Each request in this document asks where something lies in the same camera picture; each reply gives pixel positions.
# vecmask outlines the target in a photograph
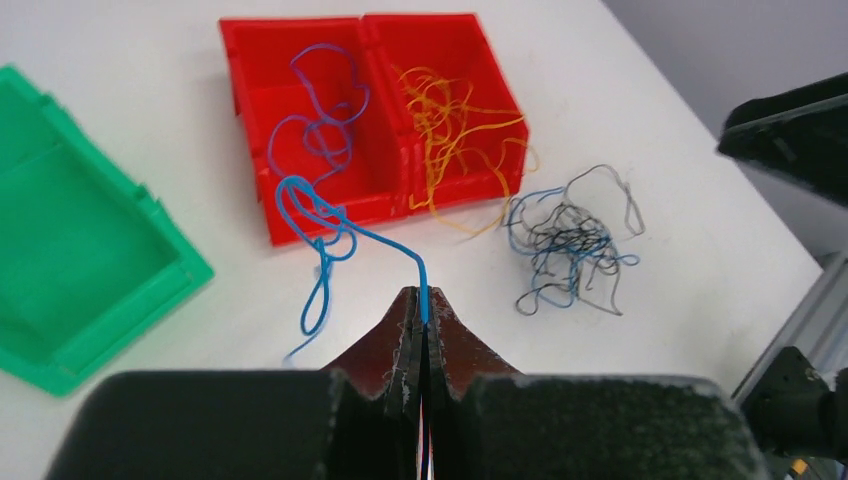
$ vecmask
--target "orange string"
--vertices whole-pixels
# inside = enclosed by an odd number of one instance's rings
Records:
[[[506,159],[507,144],[521,145],[531,151],[536,160],[533,170],[539,169],[539,158],[535,150],[527,145],[527,142],[518,138],[507,138],[501,141],[501,158],[497,164],[492,163],[491,158],[479,148],[466,147],[465,141],[469,135],[483,131],[509,127],[524,120],[524,115],[516,110],[493,110],[474,107],[469,105],[474,86],[470,81],[449,80],[434,70],[427,67],[415,67],[401,72],[395,67],[400,77],[400,84],[404,93],[411,98],[406,107],[412,116],[412,124],[415,130],[424,140],[424,169],[426,181],[425,200],[415,202],[412,195],[409,197],[409,207],[416,209],[427,206],[430,213],[441,223],[462,230],[466,233],[479,235],[501,223],[507,214],[509,206],[509,186],[506,177],[501,172]],[[464,95],[457,97],[455,91],[465,91]],[[515,118],[501,123],[490,123],[470,126],[468,117],[470,113],[483,115],[508,115]],[[503,187],[504,203],[501,213],[490,224],[483,228],[473,229],[465,225],[452,222],[442,217],[434,201],[436,188],[444,180],[448,165],[456,160],[463,174],[468,173],[468,162],[466,156],[474,154],[482,159],[486,167],[491,170]]]

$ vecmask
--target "string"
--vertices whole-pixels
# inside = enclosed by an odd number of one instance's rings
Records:
[[[529,289],[515,301],[515,308],[521,314],[535,315],[540,302],[569,308],[580,301],[613,315],[623,315],[616,305],[621,270],[623,266],[637,265],[640,259],[637,255],[620,254],[609,228],[569,197],[575,182],[599,170],[609,172],[625,195],[625,228],[633,237],[645,232],[642,213],[633,199],[630,185],[606,164],[588,169],[563,187],[514,197],[505,222],[509,244],[518,254],[529,257],[533,269]],[[552,197],[559,197],[559,201],[544,215],[542,202]],[[542,220],[536,223],[531,223],[526,217],[528,209],[533,208],[543,213]],[[609,306],[598,304],[584,295],[593,289],[597,275],[613,277]],[[523,305],[528,299],[532,301],[530,308]]]
[[[501,157],[497,163],[494,163],[485,151],[479,148],[466,147],[465,142],[475,132],[506,128],[521,123],[524,121],[524,115],[516,110],[493,110],[469,105],[471,94],[474,91],[474,86],[470,81],[449,80],[428,67],[415,67],[405,72],[402,72],[398,67],[394,68],[399,76],[399,83],[403,92],[411,98],[406,107],[412,116],[413,127],[424,140],[426,199],[416,202],[411,195],[409,207],[417,209],[426,206],[439,222],[472,236],[479,235],[497,226],[506,216],[508,197],[510,196],[509,185],[502,172],[507,145],[513,143],[530,150],[536,159],[536,169],[539,165],[538,156],[536,156],[535,150],[529,148],[524,140],[507,138],[501,141]],[[455,98],[454,92],[457,91],[464,91],[465,94]],[[507,115],[514,118],[500,123],[470,126],[469,116],[471,113]],[[478,229],[472,229],[445,219],[439,214],[435,203],[436,188],[444,180],[450,163],[454,160],[457,161],[462,174],[467,175],[469,172],[468,157],[471,155],[482,160],[482,164],[495,175],[504,192],[504,203],[498,217],[488,225]]]
[[[351,66],[353,88],[361,89],[364,92],[362,106],[347,118],[338,119],[333,117],[332,114],[342,110],[352,112],[353,106],[350,102],[340,102],[330,108],[329,111],[325,111],[318,100],[312,82],[302,70],[297,68],[296,64],[298,60],[300,60],[304,55],[316,50],[329,50],[345,56]],[[350,162],[353,159],[353,135],[349,130],[349,126],[362,116],[370,101],[370,89],[368,89],[368,87],[364,84],[359,83],[357,66],[353,56],[347,50],[336,45],[319,43],[312,45],[297,54],[294,58],[292,58],[289,65],[300,80],[301,84],[305,87],[312,106],[315,108],[319,118],[312,120],[304,115],[292,114],[280,120],[271,132],[266,154],[270,168],[274,171],[274,173],[281,177],[275,193],[277,210],[280,212],[283,220],[285,220],[292,231],[318,253],[320,263],[317,268],[318,278],[315,281],[315,285],[313,286],[300,315],[300,330],[307,339],[286,355],[285,361],[289,361],[292,356],[309,345],[323,331],[324,326],[326,325],[326,317],[330,306],[330,280],[334,265],[349,260],[356,253],[358,246],[357,234],[390,246],[415,261],[418,266],[419,282],[421,287],[419,292],[421,323],[426,325],[430,319],[430,291],[427,283],[426,267],[421,257],[408,247],[377,235],[376,233],[357,225],[347,217],[346,210],[343,206],[333,206],[315,192],[316,184],[345,170],[350,165]],[[320,175],[312,182],[299,175],[286,174],[286,172],[279,166],[279,163],[274,156],[273,145],[277,133],[280,131],[282,126],[295,120],[305,124],[302,137],[305,149],[315,156],[323,157],[330,166],[330,170],[328,172]],[[344,139],[344,146],[342,148],[336,150],[331,150],[329,148],[328,142],[320,130],[320,127],[324,125],[335,127],[341,131]],[[317,142],[317,145],[311,143],[312,140],[310,139],[314,139],[314,141]],[[306,232],[304,232],[291,217],[291,212],[285,206],[285,199],[288,199],[291,207],[303,218],[333,232],[331,237],[329,239],[325,239],[320,236],[312,238],[307,235]],[[340,253],[331,253],[328,250],[332,247],[341,248],[338,246],[345,243],[347,243],[348,247],[346,250],[342,249]],[[309,326],[309,313],[319,295],[321,302],[320,311],[314,324]]]

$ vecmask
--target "green plastic container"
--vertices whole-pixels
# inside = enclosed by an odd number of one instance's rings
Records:
[[[0,368],[67,394],[212,276],[143,186],[0,68]]]

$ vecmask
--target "tabletop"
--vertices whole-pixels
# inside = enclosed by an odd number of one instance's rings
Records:
[[[14,62],[66,106],[108,156],[159,197],[216,270],[74,395],[57,399],[0,374],[0,478],[39,478],[91,388],[132,369],[276,369],[302,341],[298,319],[317,255],[272,249],[234,116],[217,20],[224,16],[475,11],[542,159],[523,192],[608,163],[632,188],[647,232],[626,242],[615,317],[577,305],[518,314],[529,282],[503,229],[469,239],[429,216],[376,228],[424,258],[459,318],[527,373],[677,374],[731,392],[820,273],[737,166],[599,0],[273,0],[0,6],[0,64]],[[579,203],[618,215],[607,185]],[[445,211],[486,223],[498,202]],[[361,242],[333,273],[321,336],[294,358],[318,368],[366,333],[415,264]]]

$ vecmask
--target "red plastic container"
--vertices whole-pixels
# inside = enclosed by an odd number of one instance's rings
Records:
[[[426,211],[412,211],[409,207],[410,195],[416,201],[425,198],[424,143],[413,128],[406,107],[408,99],[404,98],[395,67],[405,71],[426,66],[446,78],[467,79],[474,86],[470,105],[518,111],[477,17],[472,14],[222,19],[220,27],[236,113],[241,114],[247,133],[257,192],[273,245],[290,243],[297,237],[277,211],[275,192],[280,178],[269,167],[267,158],[271,132],[291,114],[317,118],[306,88],[289,65],[305,48],[330,43],[346,49],[357,64],[359,83],[371,90],[368,107],[352,124],[354,153],[350,166],[316,186],[318,194],[330,203],[345,206],[348,217],[359,224]],[[351,103],[353,109],[362,105],[363,92],[353,85],[351,68],[344,56],[316,50],[298,61],[298,67],[312,81],[325,110],[340,101]],[[505,120],[508,118],[472,116],[469,127]],[[274,158],[286,174],[313,180],[329,167],[303,146],[303,127],[293,121],[280,129],[274,141]],[[341,146],[340,135],[333,129],[322,132],[331,149]],[[475,132],[469,135],[466,147],[480,149],[497,162],[506,138],[526,142],[526,123]],[[521,184],[526,152],[517,143],[505,148],[500,171],[513,194]],[[438,207],[503,196],[503,187],[483,162],[470,162],[468,168],[463,172],[458,162],[450,164],[436,189]],[[293,214],[293,218],[304,232],[324,233],[321,227],[298,215]]]

